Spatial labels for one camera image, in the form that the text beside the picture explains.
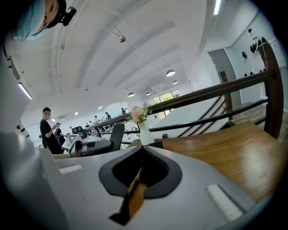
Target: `flower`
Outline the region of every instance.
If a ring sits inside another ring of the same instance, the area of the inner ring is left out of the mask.
[[[151,114],[151,110],[149,110],[150,105],[147,103],[143,104],[143,107],[133,106],[130,116],[127,117],[128,121],[134,121],[136,124],[146,121],[146,118],[149,114]]]
[[[134,122],[138,122],[139,118],[141,118],[141,116],[143,116],[144,110],[142,107],[139,106],[134,106],[132,108],[132,118]]]

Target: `white vase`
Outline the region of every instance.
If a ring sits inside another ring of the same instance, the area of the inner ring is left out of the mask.
[[[146,146],[154,143],[154,137],[152,133],[147,129],[145,122],[139,123],[138,126],[140,128],[140,140],[142,145]]]

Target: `pink flower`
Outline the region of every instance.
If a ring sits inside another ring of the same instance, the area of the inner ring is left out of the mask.
[[[136,123],[139,121],[139,117],[141,117],[144,113],[144,110],[142,107],[139,107],[139,106],[134,106],[132,108],[132,118],[133,118],[133,121]]]

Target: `wooden desk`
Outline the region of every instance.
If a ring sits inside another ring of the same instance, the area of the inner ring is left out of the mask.
[[[259,202],[272,194],[287,162],[283,147],[250,122],[191,137],[156,139],[166,150],[205,161],[245,189]],[[141,146],[140,139],[130,146]],[[136,192],[130,201],[143,199]]]

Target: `window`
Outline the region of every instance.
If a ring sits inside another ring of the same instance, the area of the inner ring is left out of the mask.
[[[179,89],[176,89],[176,90],[167,92],[165,94],[162,94],[158,97],[154,97],[153,102],[154,102],[154,105],[156,105],[158,103],[165,102],[165,101],[168,101],[168,100],[171,100],[173,98],[180,97],[180,96],[181,95],[180,95]],[[173,109],[158,113],[159,120],[162,120],[164,117],[166,117],[172,110]]]
[[[154,101],[154,105],[156,105],[156,104],[161,102],[159,97],[154,97],[153,101]]]
[[[180,97],[180,91],[178,89],[173,90],[172,92],[173,98]]]
[[[168,92],[168,93],[163,94],[159,97],[160,97],[161,102],[165,102],[165,101],[169,101],[169,100],[173,99],[172,92]]]

